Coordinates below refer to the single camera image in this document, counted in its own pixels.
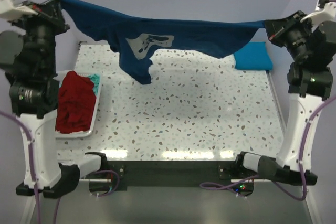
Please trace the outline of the dark blue t shirt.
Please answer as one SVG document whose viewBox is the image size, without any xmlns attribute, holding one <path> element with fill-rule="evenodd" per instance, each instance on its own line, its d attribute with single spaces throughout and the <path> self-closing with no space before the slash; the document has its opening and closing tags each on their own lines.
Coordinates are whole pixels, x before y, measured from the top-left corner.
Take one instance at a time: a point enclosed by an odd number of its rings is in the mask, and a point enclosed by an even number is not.
<svg viewBox="0 0 336 224">
<path fill-rule="evenodd" d="M 222 23 L 129 16 L 81 0 L 57 0 L 75 26 L 119 53 L 120 68 L 141 84 L 151 83 L 151 57 L 158 49 L 195 50 L 220 59 L 243 48 L 264 21 Z"/>
</svg>

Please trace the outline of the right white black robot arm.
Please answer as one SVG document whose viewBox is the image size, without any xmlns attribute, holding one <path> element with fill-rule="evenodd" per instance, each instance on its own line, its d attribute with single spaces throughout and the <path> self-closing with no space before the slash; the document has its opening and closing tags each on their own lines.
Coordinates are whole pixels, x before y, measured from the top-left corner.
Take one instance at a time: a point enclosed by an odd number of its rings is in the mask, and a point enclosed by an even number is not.
<svg viewBox="0 0 336 224">
<path fill-rule="evenodd" d="M 293 58 L 287 75 L 289 117 L 284 140 L 275 158 L 241 152 L 234 173 L 246 178 L 252 172 L 261 179 L 294 186 L 315 185 L 311 150 L 323 106 L 333 85 L 328 64 L 335 55 L 335 11 L 317 10 L 265 21 L 269 41 L 285 47 Z"/>
</svg>

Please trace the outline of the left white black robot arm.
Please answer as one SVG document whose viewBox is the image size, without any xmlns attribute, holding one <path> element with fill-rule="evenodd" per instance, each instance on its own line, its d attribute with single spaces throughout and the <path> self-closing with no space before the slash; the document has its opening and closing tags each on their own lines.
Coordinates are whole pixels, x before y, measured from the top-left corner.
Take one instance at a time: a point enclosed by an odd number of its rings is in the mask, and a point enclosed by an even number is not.
<svg viewBox="0 0 336 224">
<path fill-rule="evenodd" d="M 1 69 L 10 84 L 9 118 L 20 127 L 25 156 L 25 178 L 16 194 L 58 199 L 91 173 L 105 177 L 109 165 L 103 153 L 85 153 L 78 163 L 57 159 L 55 38 L 69 29 L 59 3 L 1 0 L 1 18 L 25 31 L 1 33 Z"/>
</svg>

